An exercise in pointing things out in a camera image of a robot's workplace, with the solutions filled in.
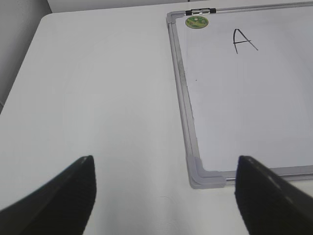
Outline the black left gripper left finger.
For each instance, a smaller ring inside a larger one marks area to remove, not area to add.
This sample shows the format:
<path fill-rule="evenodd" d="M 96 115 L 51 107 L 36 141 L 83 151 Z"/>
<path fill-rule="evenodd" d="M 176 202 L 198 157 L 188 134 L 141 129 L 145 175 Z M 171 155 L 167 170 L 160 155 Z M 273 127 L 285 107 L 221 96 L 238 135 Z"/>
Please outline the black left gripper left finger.
<path fill-rule="evenodd" d="M 49 182 L 0 211 L 2 235 L 82 235 L 96 199 L 93 156 L 80 157 Z"/>

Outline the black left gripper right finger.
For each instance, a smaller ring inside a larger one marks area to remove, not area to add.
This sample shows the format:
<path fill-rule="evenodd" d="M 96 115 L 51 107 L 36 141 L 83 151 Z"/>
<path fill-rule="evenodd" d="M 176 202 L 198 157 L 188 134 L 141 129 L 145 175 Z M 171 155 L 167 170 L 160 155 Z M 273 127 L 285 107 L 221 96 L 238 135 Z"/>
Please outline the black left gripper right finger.
<path fill-rule="evenodd" d="M 253 157 L 239 157 L 235 198 L 251 235 L 313 233 L 313 198 Z"/>

